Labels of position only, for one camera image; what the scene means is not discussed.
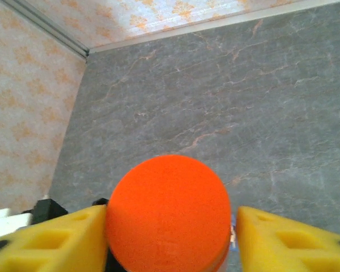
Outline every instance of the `marble tile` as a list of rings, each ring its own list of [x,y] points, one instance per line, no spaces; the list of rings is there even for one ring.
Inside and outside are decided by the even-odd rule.
[[[161,154],[209,165],[234,211],[340,233],[340,3],[90,55],[50,195],[84,208]]]

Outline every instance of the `gray marble floor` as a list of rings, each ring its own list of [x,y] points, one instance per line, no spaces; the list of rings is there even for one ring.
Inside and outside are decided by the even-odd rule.
[[[161,154],[209,165],[234,211],[340,233],[340,3],[91,55],[51,197],[84,208]]]

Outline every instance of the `orange ball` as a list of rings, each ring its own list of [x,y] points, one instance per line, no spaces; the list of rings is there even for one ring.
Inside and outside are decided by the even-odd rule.
[[[231,204],[220,178],[185,156],[136,166],[107,205],[109,247],[131,272],[215,271],[230,230]]]

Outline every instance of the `wall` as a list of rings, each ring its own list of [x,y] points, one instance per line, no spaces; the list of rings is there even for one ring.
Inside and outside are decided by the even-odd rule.
[[[27,0],[89,48],[297,0]]]
[[[85,62],[0,3],[0,208],[49,190]]]

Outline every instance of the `patterned wallpaper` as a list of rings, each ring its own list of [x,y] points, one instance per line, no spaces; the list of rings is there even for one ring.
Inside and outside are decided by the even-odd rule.
[[[84,60],[0,3],[0,208],[49,190]]]
[[[299,0],[27,0],[89,48]]]

